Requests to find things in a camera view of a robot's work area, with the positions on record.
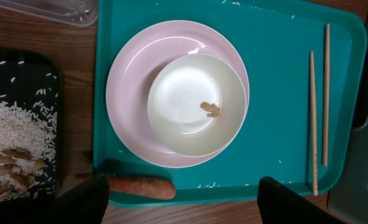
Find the tray rim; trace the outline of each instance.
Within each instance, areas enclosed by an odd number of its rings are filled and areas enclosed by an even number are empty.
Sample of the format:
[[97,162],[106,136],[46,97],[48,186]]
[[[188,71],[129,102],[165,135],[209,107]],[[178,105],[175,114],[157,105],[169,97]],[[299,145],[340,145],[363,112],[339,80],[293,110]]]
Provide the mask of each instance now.
[[[262,2],[261,0],[253,0],[251,1],[251,5],[253,6],[257,6],[258,2]],[[279,4],[284,4],[284,2],[289,2],[291,4],[299,4],[302,7],[314,7],[318,10],[322,10],[322,11],[330,11],[333,12],[335,14],[338,14],[342,17],[346,17],[347,21],[351,21],[352,22],[352,26],[355,27],[356,31],[358,31],[361,35],[362,35],[362,48],[363,48],[363,54],[362,54],[362,62],[360,64],[360,68],[359,68],[359,75],[358,75],[358,83],[360,82],[361,76],[362,76],[362,69],[364,66],[364,59],[365,59],[365,55],[366,55],[366,47],[367,47],[367,33],[366,33],[366,27],[364,25],[364,22],[353,12],[348,12],[348,11],[343,11],[340,9],[335,9],[329,6],[324,6],[324,5],[320,5],[317,3],[313,3],[313,2],[305,2],[305,1],[298,1],[298,0],[284,0],[284,1],[277,1]],[[98,18],[98,40],[97,40],[97,58],[101,57],[101,38],[102,38],[102,31],[104,29],[104,23],[103,23],[103,8],[104,8],[104,0],[100,0],[100,5],[99,5],[99,9],[100,9],[100,16]],[[96,73],[95,73],[95,82],[97,82],[97,74],[100,73],[100,63],[99,60],[97,60],[97,64],[96,64]],[[359,87],[356,88],[355,91],[355,95],[357,96],[358,94],[358,90]],[[95,98],[99,97],[99,92],[100,90],[97,89],[97,86],[95,86]],[[354,101],[352,102],[352,111],[351,111],[351,119],[354,116],[354,108],[355,108],[355,104],[356,104],[356,97],[354,98]],[[99,113],[97,107],[95,107],[94,109],[94,128],[96,126],[96,114]],[[351,132],[351,123],[347,124],[348,125],[348,132],[345,133],[346,135],[346,144],[345,144],[345,150],[344,152],[347,152],[347,147],[349,144],[349,138],[350,138],[350,132]],[[96,133],[94,132],[94,148],[97,148],[96,145]],[[99,155],[97,155],[97,153],[94,150],[94,167],[96,166],[96,159],[98,158]],[[329,189],[331,189],[336,182],[339,180],[343,167],[344,167],[344,163],[345,163],[345,159],[342,160],[342,162],[339,164],[340,170],[339,170],[339,174],[337,175],[337,177],[335,177],[335,179],[331,182],[331,184],[329,184],[326,188],[323,189],[319,189],[319,193],[323,194],[325,192],[327,192]],[[301,195],[301,196],[305,196],[305,195],[310,195],[310,192],[296,192],[297,194]],[[113,205],[116,205],[117,207],[125,207],[125,208],[137,208],[137,207],[152,207],[152,206],[165,206],[165,205],[184,205],[184,204],[193,204],[193,203],[215,203],[215,202],[231,202],[231,201],[240,201],[240,200],[252,200],[252,199],[256,199],[257,196],[253,195],[251,197],[226,197],[226,198],[214,198],[214,199],[202,199],[202,200],[185,200],[185,201],[157,201],[154,203],[122,203],[122,202],[117,202],[114,201],[112,199],[110,199],[110,203]]]

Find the table surface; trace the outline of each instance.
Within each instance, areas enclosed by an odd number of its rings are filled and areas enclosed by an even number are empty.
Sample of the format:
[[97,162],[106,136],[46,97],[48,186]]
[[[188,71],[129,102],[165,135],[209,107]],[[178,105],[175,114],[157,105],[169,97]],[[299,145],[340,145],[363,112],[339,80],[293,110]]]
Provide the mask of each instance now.
[[[312,0],[351,11],[364,22],[368,0]],[[64,169],[61,193],[78,184],[74,174],[91,172],[97,25],[76,28],[0,9],[0,47],[31,50],[50,58],[65,80]],[[328,211],[328,194],[306,197]],[[122,209],[109,205],[103,223],[262,223],[256,201]]]

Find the wooden chopstick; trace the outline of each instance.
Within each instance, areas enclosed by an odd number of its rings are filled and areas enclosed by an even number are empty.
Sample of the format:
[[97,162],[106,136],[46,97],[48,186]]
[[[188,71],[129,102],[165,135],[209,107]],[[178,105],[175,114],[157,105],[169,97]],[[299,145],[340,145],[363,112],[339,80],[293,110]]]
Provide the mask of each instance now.
[[323,98],[323,166],[328,166],[329,147],[329,88],[331,82],[331,41],[330,26],[326,25],[325,37],[325,76],[324,76],[324,98]]
[[310,74],[310,97],[311,97],[311,120],[312,120],[312,141],[313,141],[313,195],[318,195],[318,162],[316,154],[316,93],[315,93],[315,65],[314,52],[309,54],[309,74]]

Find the teal tray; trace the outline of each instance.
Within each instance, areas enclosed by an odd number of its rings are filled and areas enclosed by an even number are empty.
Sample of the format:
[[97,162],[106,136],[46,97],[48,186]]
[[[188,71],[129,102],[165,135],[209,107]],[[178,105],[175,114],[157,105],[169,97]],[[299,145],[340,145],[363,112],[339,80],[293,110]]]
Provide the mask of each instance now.
[[[309,51],[315,54],[319,193],[341,175],[349,141],[367,36],[350,12],[294,0],[101,0],[95,74],[94,172],[150,175],[174,182],[169,201],[111,193],[119,207],[227,202],[257,197],[269,175],[300,195],[310,195]],[[242,129],[214,159],[190,168],[154,166],[136,157],[115,134],[105,87],[119,50],[155,23],[188,20],[224,35],[241,55],[250,102]],[[329,165],[321,164],[324,25],[331,25]]]

